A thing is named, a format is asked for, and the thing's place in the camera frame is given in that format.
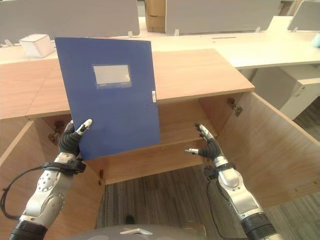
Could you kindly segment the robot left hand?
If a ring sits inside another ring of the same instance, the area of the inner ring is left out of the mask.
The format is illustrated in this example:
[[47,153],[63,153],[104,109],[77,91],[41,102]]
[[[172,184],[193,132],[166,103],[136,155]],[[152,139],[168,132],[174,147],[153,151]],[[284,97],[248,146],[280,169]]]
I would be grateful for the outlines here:
[[80,141],[85,132],[93,124],[92,119],[87,119],[83,122],[80,127],[75,129],[74,121],[71,120],[65,127],[64,132],[62,133],[58,146],[59,152],[64,154],[70,154],[77,157],[80,153]]

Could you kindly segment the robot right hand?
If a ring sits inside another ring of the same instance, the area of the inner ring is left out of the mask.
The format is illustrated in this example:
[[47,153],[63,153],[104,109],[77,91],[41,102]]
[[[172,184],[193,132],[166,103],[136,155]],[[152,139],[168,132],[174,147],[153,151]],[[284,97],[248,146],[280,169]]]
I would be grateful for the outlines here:
[[195,123],[195,127],[199,132],[199,136],[206,141],[206,145],[203,148],[187,148],[184,152],[213,161],[218,157],[222,157],[224,155],[223,151],[212,133],[203,124]]

